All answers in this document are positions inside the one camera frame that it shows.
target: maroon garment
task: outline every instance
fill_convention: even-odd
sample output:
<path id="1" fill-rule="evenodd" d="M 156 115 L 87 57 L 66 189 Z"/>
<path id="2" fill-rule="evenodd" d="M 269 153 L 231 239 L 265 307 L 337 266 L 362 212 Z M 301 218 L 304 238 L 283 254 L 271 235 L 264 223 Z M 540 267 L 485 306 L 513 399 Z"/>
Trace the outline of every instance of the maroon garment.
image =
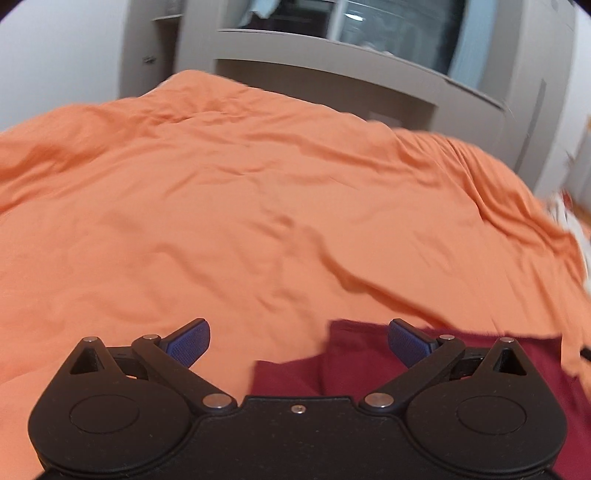
<path id="1" fill-rule="evenodd" d="M 451 330 L 428 330 L 437 337 L 451 333 L 467 346 L 491 347 L 496 337 Z M 560 338 L 518 338 L 566 413 L 568 435 L 554 470 L 564 480 L 591 480 L 591 404 L 579 381 L 560 368 Z M 326 351 L 286 364 L 257 362 L 252 395 L 302 397 L 365 394 L 406 371 L 390 352 L 387 327 L 336 320 L 330 325 Z"/>

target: shelf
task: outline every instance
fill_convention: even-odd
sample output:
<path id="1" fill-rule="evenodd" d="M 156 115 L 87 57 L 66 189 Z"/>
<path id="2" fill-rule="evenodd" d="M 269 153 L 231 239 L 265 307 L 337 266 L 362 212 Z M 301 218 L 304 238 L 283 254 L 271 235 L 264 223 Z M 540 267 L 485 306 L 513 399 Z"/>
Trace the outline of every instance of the shelf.
<path id="1" fill-rule="evenodd" d="M 180 22 L 183 14 L 177 15 L 165 15 L 163 17 L 156 17 L 152 19 L 152 22 L 159 22 L 159 23 L 178 23 Z"/>
<path id="2" fill-rule="evenodd" d="M 438 105 L 446 77 L 391 54 L 283 32 L 225 28 L 214 42 L 215 58 L 277 63 L 335 73 L 380 85 Z"/>

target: bed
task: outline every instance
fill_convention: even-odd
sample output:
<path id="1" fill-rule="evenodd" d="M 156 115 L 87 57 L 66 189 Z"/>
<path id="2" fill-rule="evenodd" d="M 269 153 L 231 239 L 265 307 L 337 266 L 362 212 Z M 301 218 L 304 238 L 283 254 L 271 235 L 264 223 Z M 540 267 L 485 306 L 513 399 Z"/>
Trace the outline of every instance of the bed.
<path id="1" fill-rule="evenodd" d="M 41 467 L 36 399 L 83 336 L 195 317 L 193 367 L 242 398 L 254 362 L 320 352 L 331 319 L 549 338 L 591 397 L 574 237 L 461 141 L 181 72 L 137 99 L 0 134 L 0 465 Z"/>

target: light blue curtain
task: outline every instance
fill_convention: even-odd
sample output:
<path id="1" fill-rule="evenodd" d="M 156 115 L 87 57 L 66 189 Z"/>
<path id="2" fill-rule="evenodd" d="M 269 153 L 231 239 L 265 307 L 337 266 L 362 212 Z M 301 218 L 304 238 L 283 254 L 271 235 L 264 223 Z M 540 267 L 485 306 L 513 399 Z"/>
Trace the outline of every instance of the light blue curtain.
<path id="1" fill-rule="evenodd" d="M 448 76 L 473 89 L 478 89 L 484 74 L 492 33 L 495 28 L 498 0 L 467 0 Z"/>

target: orange bed sheet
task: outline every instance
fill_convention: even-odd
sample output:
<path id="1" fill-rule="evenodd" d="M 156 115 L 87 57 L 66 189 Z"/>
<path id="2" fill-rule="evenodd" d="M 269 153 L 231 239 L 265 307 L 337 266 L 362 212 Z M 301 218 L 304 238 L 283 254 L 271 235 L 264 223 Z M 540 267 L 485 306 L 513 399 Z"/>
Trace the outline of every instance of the orange bed sheet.
<path id="1" fill-rule="evenodd" d="M 195 317 L 194 370 L 241 398 L 257 359 L 314 355 L 338 317 L 563 336 L 591 395 L 573 237 L 502 163 L 200 72 L 0 135 L 0 465 L 41 470 L 36 399 L 82 336 Z"/>

